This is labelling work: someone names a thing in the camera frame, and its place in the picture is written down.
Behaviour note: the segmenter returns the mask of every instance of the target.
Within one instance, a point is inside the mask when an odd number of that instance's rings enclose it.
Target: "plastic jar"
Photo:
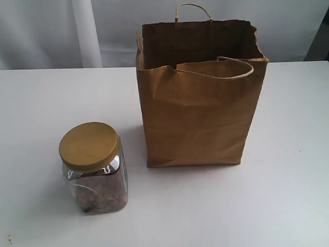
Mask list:
[[[63,177],[86,214],[121,210],[128,202],[120,137],[109,125],[88,122],[62,138]]]

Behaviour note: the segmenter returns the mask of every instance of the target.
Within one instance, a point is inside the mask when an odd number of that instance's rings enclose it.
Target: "table surface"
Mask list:
[[[147,168],[135,73],[0,71],[0,246],[329,246],[329,63],[268,65],[229,167]],[[59,142],[89,121],[122,138],[117,213],[84,216],[61,177]]]

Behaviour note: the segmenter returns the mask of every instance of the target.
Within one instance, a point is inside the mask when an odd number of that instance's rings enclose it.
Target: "gold lid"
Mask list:
[[[65,165],[73,171],[97,171],[111,162],[119,152],[115,130],[102,122],[88,122],[67,132],[59,152]]]

